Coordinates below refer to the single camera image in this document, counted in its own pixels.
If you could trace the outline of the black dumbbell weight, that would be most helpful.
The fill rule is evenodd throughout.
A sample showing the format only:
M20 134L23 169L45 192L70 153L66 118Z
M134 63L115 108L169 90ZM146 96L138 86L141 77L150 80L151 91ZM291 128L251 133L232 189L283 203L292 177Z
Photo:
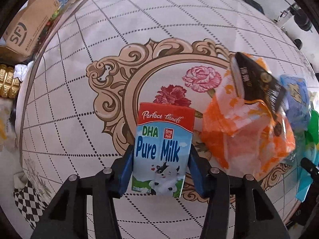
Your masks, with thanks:
M312 27L311 21L302 9L296 10L294 14L294 21L303 31L309 31Z

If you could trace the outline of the checkered black white cloth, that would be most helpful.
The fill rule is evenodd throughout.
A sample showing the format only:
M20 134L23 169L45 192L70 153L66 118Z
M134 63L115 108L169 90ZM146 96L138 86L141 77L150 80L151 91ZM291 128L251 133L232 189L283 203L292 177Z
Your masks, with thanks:
M48 204L40 199L30 181L22 189L14 189L14 200L16 207L34 230Z

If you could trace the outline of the blue crumpled wrapper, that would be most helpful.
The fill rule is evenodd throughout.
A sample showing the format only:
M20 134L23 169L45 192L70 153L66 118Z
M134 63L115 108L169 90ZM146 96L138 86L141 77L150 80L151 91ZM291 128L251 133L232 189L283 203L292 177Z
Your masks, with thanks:
M310 99L304 78L289 75L280 76L281 84L286 89L285 113L293 131L308 129L311 118Z

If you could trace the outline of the green and cyan snack bag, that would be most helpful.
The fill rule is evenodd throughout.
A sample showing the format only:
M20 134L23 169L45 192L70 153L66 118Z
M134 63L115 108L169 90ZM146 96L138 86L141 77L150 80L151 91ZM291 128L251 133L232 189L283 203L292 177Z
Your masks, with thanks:
M307 196L312 178L301 167L301 160L307 158L313 164L318 165L318 112L311 110L311 118L306 131L294 132L295 149L282 161L290 166L297 166L298 188L296 198L303 202Z

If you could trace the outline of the brown cardboard box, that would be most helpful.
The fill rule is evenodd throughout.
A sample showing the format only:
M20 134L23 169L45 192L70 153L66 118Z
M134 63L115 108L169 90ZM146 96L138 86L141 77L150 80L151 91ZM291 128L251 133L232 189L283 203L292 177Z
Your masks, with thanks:
M29 57L45 25L59 8L58 0L28 0L26 7L17 12L3 34L1 55L14 60Z

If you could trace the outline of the orange plastic bag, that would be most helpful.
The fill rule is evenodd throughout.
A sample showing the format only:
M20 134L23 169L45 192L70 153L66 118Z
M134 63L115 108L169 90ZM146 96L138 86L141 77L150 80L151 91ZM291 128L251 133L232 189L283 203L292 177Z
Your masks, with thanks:
M261 58L244 54L268 70ZM283 103L284 100L280 111L283 132L275 136L275 122L266 105L261 102L247 104L239 98L231 67L226 71L203 114L201 140L228 175L251 174L258 180L263 179L295 149L294 133Z

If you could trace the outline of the Pure Milk carton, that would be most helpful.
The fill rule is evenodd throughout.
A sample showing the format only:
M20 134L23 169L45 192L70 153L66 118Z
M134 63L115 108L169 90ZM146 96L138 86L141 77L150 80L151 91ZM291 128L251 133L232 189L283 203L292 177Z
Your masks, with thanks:
M181 196L191 149L195 110L140 103L131 188L135 192Z

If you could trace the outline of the black snack packet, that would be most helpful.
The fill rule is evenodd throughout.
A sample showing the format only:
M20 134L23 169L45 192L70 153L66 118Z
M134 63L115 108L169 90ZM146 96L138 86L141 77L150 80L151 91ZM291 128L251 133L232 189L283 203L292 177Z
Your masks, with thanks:
M275 122L274 134L280 136L283 132L280 111L286 89L268 70L244 53L235 53L230 67L238 97L247 104L264 103Z

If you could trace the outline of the gold foil cans stack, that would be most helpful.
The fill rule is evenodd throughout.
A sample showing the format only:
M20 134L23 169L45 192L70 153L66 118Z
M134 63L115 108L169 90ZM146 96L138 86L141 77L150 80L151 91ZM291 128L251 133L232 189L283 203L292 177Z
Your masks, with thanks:
M15 99L20 90L21 82L14 78L14 69L5 64L0 66L0 90L2 98Z

